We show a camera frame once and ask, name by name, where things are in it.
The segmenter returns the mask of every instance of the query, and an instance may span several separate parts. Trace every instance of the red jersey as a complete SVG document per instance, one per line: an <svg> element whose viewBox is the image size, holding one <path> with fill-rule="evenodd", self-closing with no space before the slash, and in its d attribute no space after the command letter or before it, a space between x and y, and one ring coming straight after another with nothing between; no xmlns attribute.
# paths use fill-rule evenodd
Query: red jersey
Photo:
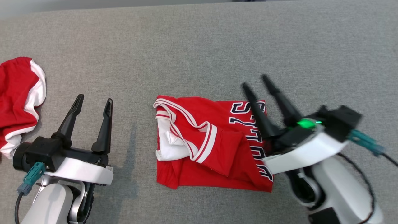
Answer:
<svg viewBox="0 0 398 224"><path fill-rule="evenodd" d="M265 113L265 102L258 106ZM273 176L261 161L263 141L250 106L241 101L159 95L157 182L271 192Z"/></svg>

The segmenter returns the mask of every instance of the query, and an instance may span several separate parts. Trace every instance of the gray table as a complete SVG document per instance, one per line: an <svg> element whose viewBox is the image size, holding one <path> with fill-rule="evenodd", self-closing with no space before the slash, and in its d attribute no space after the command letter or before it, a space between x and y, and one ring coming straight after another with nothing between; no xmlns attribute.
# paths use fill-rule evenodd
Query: gray table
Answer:
<svg viewBox="0 0 398 224"><path fill-rule="evenodd" d="M268 101L268 73L304 114L346 104L360 130L398 158L398 3L284 1L46 12L0 21L0 61L32 57L47 75L37 128L49 137L85 94L73 144L90 149L108 97L114 100L113 184L96 188L88 223L308 223L283 175L272 193L156 183L158 94L243 100L249 82ZM386 223L397 223L398 170L351 144L345 153L370 179ZM13 222L24 173L3 158L0 217ZM23 198L27 212L35 190Z"/></svg>

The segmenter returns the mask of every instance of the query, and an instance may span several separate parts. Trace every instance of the teal connector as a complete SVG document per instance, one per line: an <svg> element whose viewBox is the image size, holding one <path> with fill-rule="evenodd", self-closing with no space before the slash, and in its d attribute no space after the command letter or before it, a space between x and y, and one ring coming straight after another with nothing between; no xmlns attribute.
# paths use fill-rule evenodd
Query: teal connector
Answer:
<svg viewBox="0 0 398 224"><path fill-rule="evenodd" d="M46 171L46 165L41 162L36 162L32 168L29 170L23 182L30 186L33 186L41 176L43 176L44 172Z"/></svg>
<svg viewBox="0 0 398 224"><path fill-rule="evenodd" d="M358 130L351 131L350 135L348 136L348 139L354 142L355 144L367 148L375 156L379 156L386 151L383 146L376 144L376 140Z"/></svg>

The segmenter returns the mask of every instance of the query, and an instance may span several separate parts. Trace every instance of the red and white clothing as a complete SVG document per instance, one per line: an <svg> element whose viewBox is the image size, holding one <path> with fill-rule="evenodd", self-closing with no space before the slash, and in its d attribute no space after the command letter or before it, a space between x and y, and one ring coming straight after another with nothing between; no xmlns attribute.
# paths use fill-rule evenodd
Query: red and white clothing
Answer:
<svg viewBox="0 0 398 224"><path fill-rule="evenodd" d="M265 102L258 105L265 112ZM247 102L159 95L157 181L271 192L263 142Z"/></svg>
<svg viewBox="0 0 398 224"><path fill-rule="evenodd" d="M35 128L39 119L35 107L45 98L45 74L31 58L0 65L0 152L7 158L12 158L21 134Z"/></svg>

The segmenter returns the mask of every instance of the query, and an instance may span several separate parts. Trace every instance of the teal cable plug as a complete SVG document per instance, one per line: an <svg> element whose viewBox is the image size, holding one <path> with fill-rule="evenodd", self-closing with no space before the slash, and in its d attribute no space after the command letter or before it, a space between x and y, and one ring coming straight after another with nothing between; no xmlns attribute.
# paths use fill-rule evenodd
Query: teal cable plug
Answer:
<svg viewBox="0 0 398 224"><path fill-rule="evenodd" d="M368 149L375 156L379 156L386 151L383 146L376 144L376 140L358 130L351 131L351 133L348 135L348 139L355 144Z"/></svg>
<svg viewBox="0 0 398 224"><path fill-rule="evenodd" d="M23 183L17 189L18 194L23 193L24 195L28 195L32 190L32 186L43 176L45 171L46 165L41 162L36 162L23 178Z"/></svg>

